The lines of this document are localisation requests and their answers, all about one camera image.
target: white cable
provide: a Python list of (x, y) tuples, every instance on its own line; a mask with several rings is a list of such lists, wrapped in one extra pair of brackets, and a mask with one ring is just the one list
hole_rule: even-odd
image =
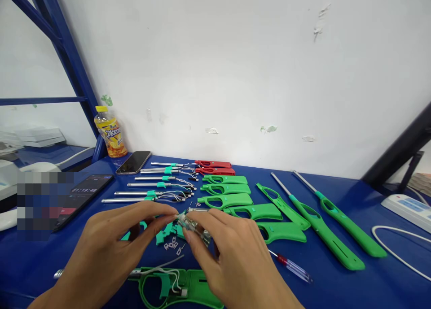
[(415, 189), (413, 189), (412, 187), (410, 187), (410, 186), (407, 186), (407, 188), (408, 189), (410, 189), (411, 191), (413, 191), (418, 197), (419, 197), (419, 199), (420, 199), (420, 201), (422, 202), (422, 203), (424, 203), (424, 204), (426, 204), (426, 205), (428, 205), (428, 206), (431, 206), (429, 203), (427, 203), (427, 201), (425, 200), (425, 198), (424, 197), (422, 197), (422, 195), (419, 193), (419, 192), (417, 192)]
[(409, 263), (407, 263), (406, 261), (404, 261), (401, 257), (399, 257), (398, 255), (396, 255), (393, 251), (391, 251), (390, 249), (389, 249), (389, 247), (387, 247), (385, 244), (383, 244), (383, 242), (377, 237), (377, 234), (376, 234), (376, 230), (377, 229), (379, 229), (379, 228), (383, 228), (383, 229), (388, 229), (388, 230), (392, 230), (392, 231), (399, 231), (399, 232), (401, 232), (401, 233), (406, 233), (406, 234), (408, 234), (408, 235), (412, 235), (412, 236), (414, 236), (414, 237), (418, 237), (418, 238), (420, 238), (420, 239), (423, 239), (423, 240), (425, 240), (425, 241), (427, 241), (427, 242), (429, 242), (429, 243), (431, 243), (431, 240), (429, 240), (429, 239), (426, 239), (425, 237), (422, 237), (422, 236), (419, 236), (419, 235), (416, 235), (416, 234), (413, 234), (413, 233), (411, 233), (411, 232), (408, 232), (408, 231), (404, 231), (404, 230), (401, 230), (401, 229), (399, 229), (399, 228), (394, 228), (394, 227), (389, 227), (389, 226), (382, 226), (382, 225), (377, 225), (377, 226), (374, 226), (373, 228), (371, 228), (371, 232), (373, 233), (373, 235), (374, 235), (374, 237), (376, 238), (376, 240), (380, 243), (380, 245), (382, 245), (390, 254), (392, 254), (396, 259), (398, 259), (401, 263), (403, 263), (405, 266), (407, 266), (408, 268), (410, 268), (411, 270), (413, 270), (413, 271), (415, 271), (417, 274), (419, 274), (420, 276), (422, 276), (422, 277), (424, 277), (425, 279), (427, 279), (428, 281), (431, 281), (431, 278), (429, 277), (429, 276), (427, 276), (427, 275), (425, 275), (424, 273), (422, 273), (422, 272), (420, 272), (419, 270), (417, 270), (417, 269), (415, 269), (414, 267), (412, 267)]
[(77, 155), (79, 155), (79, 154), (81, 154), (81, 153), (84, 153), (85, 151), (88, 151), (89, 149), (92, 149), (92, 148), (94, 148), (94, 147), (86, 148), (86, 149), (84, 149), (84, 150), (82, 150), (82, 151), (79, 151), (77, 154), (75, 154), (75, 155), (71, 156), (71, 157), (70, 157), (70, 158), (68, 158), (68, 159), (65, 159), (64, 161), (61, 161), (61, 162), (59, 162), (59, 163), (56, 163), (55, 165), (56, 165), (56, 166), (62, 165), (63, 163), (66, 163), (66, 162), (68, 162), (68, 161), (72, 160), (72, 159), (73, 159), (74, 157), (76, 157)]

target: lighter ignition part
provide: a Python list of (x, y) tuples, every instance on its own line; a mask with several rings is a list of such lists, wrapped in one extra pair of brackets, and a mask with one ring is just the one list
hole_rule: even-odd
[(198, 234), (202, 241), (205, 243), (205, 245), (208, 247), (211, 242), (211, 235), (208, 231), (198, 227), (197, 222), (188, 219), (185, 213), (181, 213), (178, 215), (178, 224), (180, 224), (188, 231), (194, 231), (196, 234)]
[(277, 261), (283, 264), (288, 270), (290, 270), (293, 274), (295, 274), (300, 279), (304, 280), (305, 282), (311, 284), (313, 282), (313, 279), (311, 276), (300, 266), (296, 265), (291, 260), (287, 259), (286, 257), (276, 254), (270, 249), (268, 250), (272, 255), (274, 255), (277, 258)]

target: phone screen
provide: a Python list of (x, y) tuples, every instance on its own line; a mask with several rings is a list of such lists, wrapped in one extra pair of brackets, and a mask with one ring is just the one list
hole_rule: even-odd
[(59, 230), (71, 220), (113, 177), (111, 174), (94, 174), (73, 187), (70, 194), (63, 198), (63, 208), (54, 226), (54, 231)]
[(119, 167), (117, 174), (136, 174), (150, 157), (150, 151), (136, 151)]

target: white box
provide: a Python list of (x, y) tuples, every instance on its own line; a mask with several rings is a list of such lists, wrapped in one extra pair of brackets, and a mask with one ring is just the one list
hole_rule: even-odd
[(431, 233), (431, 207), (406, 195), (390, 195), (381, 204), (402, 218)]

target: green lighter handle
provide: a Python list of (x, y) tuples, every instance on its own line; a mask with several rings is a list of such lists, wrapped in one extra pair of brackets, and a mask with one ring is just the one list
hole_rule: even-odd
[(240, 217), (237, 212), (245, 212), (248, 214), (249, 218), (254, 221), (258, 219), (283, 220), (283, 216), (280, 211), (273, 204), (237, 206), (225, 208), (223, 211), (235, 217)]
[(347, 217), (332, 201), (326, 198), (321, 192), (316, 191), (316, 196), (320, 199), (320, 206), (343, 226), (349, 234), (358, 242), (364, 251), (372, 257), (386, 257), (386, 251), (377, 244), (367, 233), (365, 233), (357, 224)]
[(329, 229), (322, 217), (310, 206), (303, 204), (294, 195), (289, 195), (289, 199), (298, 208), (299, 212), (310, 222), (314, 231), (323, 240), (335, 257), (347, 269), (352, 271), (364, 270), (365, 264), (358, 258), (344, 243)]
[(251, 190), (248, 185), (245, 184), (234, 184), (234, 185), (227, 185), (227, 184), (208, 184), (203, 185), (201, 187), (201, 191), (207, 191), (209, 194), (213, 196), (221, 196), (221, 195), (230, 195), (230, 194), (236, 194), (236, 193), (246, 193), (251, 195)]
[[(148, 271), (151, 267), (141, 267), (141, 271)], [(172, 270), (169, 268), (163, 268), (166, 271)], [(173, 293), (171, 292), (171, 286), (175, 281), (175, 277), (168, 275), (167, 273), (152, 272), (143, 275), (139, 278), (139, 294), (141, 295), (142, 302), (147, 308), (150, 309), (163, 309), (170, 305), (180, 302), (194, 302), (213, 309), (222, 309), (224, 305), (220, 300), (211, 292), (207, 278), (202, 270), (184, 270), (175, 269), (179, 273), (178, 284), (182, 290), (186, 290), (184, 293)], [(158, 277), (162, 280), (162, 291), (160, 299), (165, 298), (164, 302), (159, 306), (155, 307), (148, 302), (144, 295), (144, 285), (149, 277)]]
[(290, 239), (305, 243), (307, 237), (293, 222), (256, 222), (259, 229), (263, 230), (268, 236), (266, 244), (270, 244), (277, 239)]
[(244, 176), (223, 176), (208, 174), (202, 178), (202, 181), (208, 181), (213, 184), (248, 184)]
[[(257, 183), (256, 186), (260, 189), (260, 191), (262, 191), (265, 194), (265, 196), (268, 197), (269, 200), (271, 200), (274, 203), (274, 205), (277, 206), (278, 209), (280, 209), (287, 216), (287, 218), (289, 218), (295, 224), (299, 225), (299, 227), (303, 231), (310, 228), (310, 223), (304, 217), (302, 217), (296, 211), (294, 211), (292, 207), (286, 204), (286, 202), (283, 200), (283, 198), (281, 198), (278, 192), (276, 192), (271, 188), (264, 187), (260, 183)], [(277, 198), (275, 199), (271, 198), (271, 196), (266, 192), (267, 190), (275, 194)]]
[[(211, 205), (211, 202), (221, 202), (221, 206)], [(242, 205), (252, 205), (253, 200), (246, 194), (232, 194), (225, 196), (204, 196), (198, 198), (198, 203), (205, 203), (210, 208), (220, 209), (231, 206), (242, 206)]]

